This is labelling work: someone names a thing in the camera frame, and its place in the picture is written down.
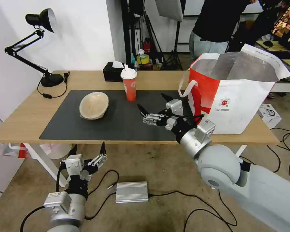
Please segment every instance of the wooden bowl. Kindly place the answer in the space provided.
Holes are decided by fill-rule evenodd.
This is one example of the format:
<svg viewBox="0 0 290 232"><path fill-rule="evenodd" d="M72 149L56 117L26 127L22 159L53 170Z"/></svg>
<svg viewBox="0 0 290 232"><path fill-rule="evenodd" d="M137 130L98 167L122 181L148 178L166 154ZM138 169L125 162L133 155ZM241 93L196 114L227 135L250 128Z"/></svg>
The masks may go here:
<svg viewBox="0 0 290 232"><path fill-rule="evenodd" d="M92 92L82 99L79 108L80 116L88 120L102 118L108 106L109 98L105 93Z"/></svg>

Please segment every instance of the tripod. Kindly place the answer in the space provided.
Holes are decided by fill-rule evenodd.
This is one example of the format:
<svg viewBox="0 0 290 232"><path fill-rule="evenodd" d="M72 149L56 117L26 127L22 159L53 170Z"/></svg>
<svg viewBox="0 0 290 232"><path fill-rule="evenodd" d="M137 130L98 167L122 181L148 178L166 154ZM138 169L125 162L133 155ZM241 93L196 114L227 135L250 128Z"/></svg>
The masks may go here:
<svg viewBox="0 0 290 232"><path fill-rule="evenodd" d="M166 61L167 66L162 67L163 70L176 70L178 67L181 70L183 70L183 67L181 65L180 59L178 57L178 52L177 52L179 28L180 28L180 22L177 22L174 50L171 51L171 54Z"/></svg>

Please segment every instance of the cup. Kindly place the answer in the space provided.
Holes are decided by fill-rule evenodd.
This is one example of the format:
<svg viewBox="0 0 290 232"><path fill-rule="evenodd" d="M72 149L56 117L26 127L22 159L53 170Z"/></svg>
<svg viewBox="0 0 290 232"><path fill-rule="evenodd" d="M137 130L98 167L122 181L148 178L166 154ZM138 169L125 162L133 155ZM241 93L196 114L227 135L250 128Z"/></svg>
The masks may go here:
<svg viewBox="0 0 290 232"><path fill-rule="evenodd" d="M128 67L125 64L125 68L122 70L120 76L123 80L123 85L125 87L125 92L127 100L129 102L134 102L136 100L136 77L137 73L134 69Z"/></svg>

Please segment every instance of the cup lid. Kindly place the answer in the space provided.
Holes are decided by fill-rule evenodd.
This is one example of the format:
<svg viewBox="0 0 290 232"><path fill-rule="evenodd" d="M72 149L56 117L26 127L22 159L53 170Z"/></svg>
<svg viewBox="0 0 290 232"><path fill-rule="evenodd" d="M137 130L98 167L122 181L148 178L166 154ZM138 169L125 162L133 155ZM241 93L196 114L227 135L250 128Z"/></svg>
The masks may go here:
<svg viewBox="0 0 290 232"><path fill-rule="evenodd" d="M137 54L138 55L143 55L145 53L145 51L143 50L143 49L139 49L138 51L137 51Z"/></svg>
<svg viewBox="0 0 290 232"><path fill-rule="evenodd" d="M126 80L133 79L137 75L138 74L136 73L136 71L134 69L129 68L127 64L125 64L125 68L121 71L120 74L121 78Z"/></svg>

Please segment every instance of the bag handle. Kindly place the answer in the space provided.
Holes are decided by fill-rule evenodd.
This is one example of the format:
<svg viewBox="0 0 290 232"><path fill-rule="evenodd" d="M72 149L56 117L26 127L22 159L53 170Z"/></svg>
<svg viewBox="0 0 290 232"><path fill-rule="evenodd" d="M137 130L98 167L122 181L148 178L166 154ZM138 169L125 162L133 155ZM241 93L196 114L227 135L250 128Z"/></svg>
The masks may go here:
<svg viewBox="0 0 290 232"><path fill-rule="evenodd" d="M183 87L183 83L184 83L184 80L185 80L185 75L186 75L187 71L189 71L189 70L190 70L190 68L187 69L187 70L184 72L184 75L183 75L183 77L181 78L181 80L180 80L180 82L179 82L178 93L179 93L179 96L180 96L180 97L186 97L186 96L191 92L193 86L198 86L197 81L196 81L196 80L192 80L192 81L190 81L190 83L188 84L188 86L187 86L186 90L184 91L184 93L183 93L183 94L181 93L180 90L181 90L181 88Z"/></svg>
<svg viewBox="0 0 290 232"><path fill-rule="evenodd" d="M8 146L11 150L27 150L27 148L25 147L12 146L10 143L8 144Z"/></svg>

